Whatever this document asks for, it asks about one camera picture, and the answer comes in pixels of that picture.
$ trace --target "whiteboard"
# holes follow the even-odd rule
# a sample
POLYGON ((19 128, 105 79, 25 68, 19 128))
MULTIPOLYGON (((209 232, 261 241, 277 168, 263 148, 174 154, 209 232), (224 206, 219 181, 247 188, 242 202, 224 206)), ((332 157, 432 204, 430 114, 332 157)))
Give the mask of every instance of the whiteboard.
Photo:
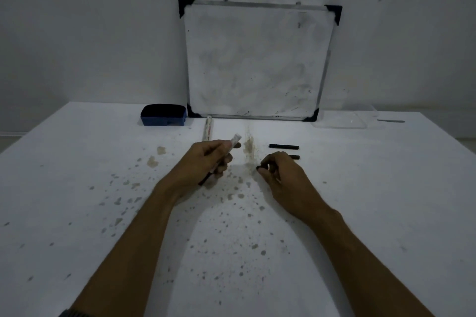
POLYGON ((312 116, 334 17, 315 6, 196 1, 186 7, 193 112, 290 120, 312 116))

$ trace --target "brown stain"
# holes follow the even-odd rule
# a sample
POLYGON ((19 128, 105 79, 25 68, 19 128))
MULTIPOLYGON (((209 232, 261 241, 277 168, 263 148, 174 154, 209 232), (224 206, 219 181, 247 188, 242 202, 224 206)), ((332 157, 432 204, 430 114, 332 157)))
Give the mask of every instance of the brown stain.
POLYGON ((149 160, 147 161, 147 165, 151 168, 155 168, 158 166, 158 162, 155 161, 155 157, 153 155, 150 156, 149 160))

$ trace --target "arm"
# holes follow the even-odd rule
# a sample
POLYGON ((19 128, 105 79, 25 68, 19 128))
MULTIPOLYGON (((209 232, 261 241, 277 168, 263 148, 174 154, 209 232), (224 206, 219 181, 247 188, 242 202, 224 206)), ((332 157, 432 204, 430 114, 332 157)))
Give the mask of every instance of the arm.
POLYGON ((157 265, 170 212, 180 196, 222 161, 219 178, 232 160, 229 140, 195 143, 180 162, 157 183, 114 248, 86 284, 72 310, 94 317, 142 316, 157 265))
POLYGON ((356 316, 433 316, 324 202, 288 154, 270 154, 257 169, 277 202, 314 231, 356 316))

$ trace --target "white table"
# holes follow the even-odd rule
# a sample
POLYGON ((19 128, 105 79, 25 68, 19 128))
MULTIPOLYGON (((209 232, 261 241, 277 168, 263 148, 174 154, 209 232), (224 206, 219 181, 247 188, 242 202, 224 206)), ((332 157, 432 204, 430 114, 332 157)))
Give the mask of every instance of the white table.
MULTIPOLYGON (((154 184, 201 139, 204 119, 144 127, 142 107, 69 103, 0 155, 2 315, 67 308, 154 184)), ((323 198, 437 316, 473 316, 476 156, 419 113, 379 118, 406 122, 215 120, 214 139, 238 132, 254 150, 235 151, 231 176, 174 208, 146 316, 350 313, 315 237, 256 174, 269 143, 300 146, 323 198)))

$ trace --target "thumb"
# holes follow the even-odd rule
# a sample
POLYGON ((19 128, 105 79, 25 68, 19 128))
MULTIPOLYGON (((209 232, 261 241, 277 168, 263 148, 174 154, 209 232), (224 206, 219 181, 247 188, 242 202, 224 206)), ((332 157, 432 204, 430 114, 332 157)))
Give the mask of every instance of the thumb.
POLYGON ((271 172, 266 168, 258 166, 256 169, 258 173, 261 174, 266 183, 270 186, 271 191, 274 191, 275 188, 277 188, 277 186, 279 185, 279 183, 276 181, 276 178, 274 178, 271 172))
POLYGON ((216 164, 220 159, 224 158, 231 148, 231 142, 229 140, 224 141, 220 144, 213 152, 211 152, 207 158, 210 160, 211 164, 216 164))

